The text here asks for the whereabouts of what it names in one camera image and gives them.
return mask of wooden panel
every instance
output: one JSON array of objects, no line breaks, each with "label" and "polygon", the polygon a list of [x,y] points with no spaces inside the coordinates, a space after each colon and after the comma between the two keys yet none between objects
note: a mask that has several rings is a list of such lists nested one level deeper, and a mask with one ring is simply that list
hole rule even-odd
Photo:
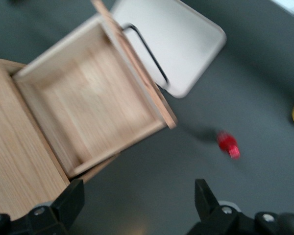
[{"label": "wooden panel", "polygon": [[149,93],[153,103],[159,110],[164,121],[169,128],[174,128],[177,123],[177,119],[169,107],[168,103],[164,99],[163,95],[159,91],[157,85],[151,79],[149,73],[141,62],[139,56],[136,54],[134,48],[130,44],[129,40],[123,34],[119,24],[112,18],[110,12],[107,10],[105,5],[101,0],[92,0],[93,5],[96,7],[97,11],[105,19],[107,25],[106,32],[114,44],[120,47],[120,50],[125,53],[127,59],[130,61],[131,66],[135,72],[139,75],[139,78],[143,82],[146,91]]},{"label": "wooden panel", "polygon": [[69,178],[165,126],[105,34],[62,63],[45,59],[45,77],[15,79]]},{"label": "wooden panel", "polygon": [[9,75],[22,67],[0,60],[0,213],[12,219],[69,184]]}]

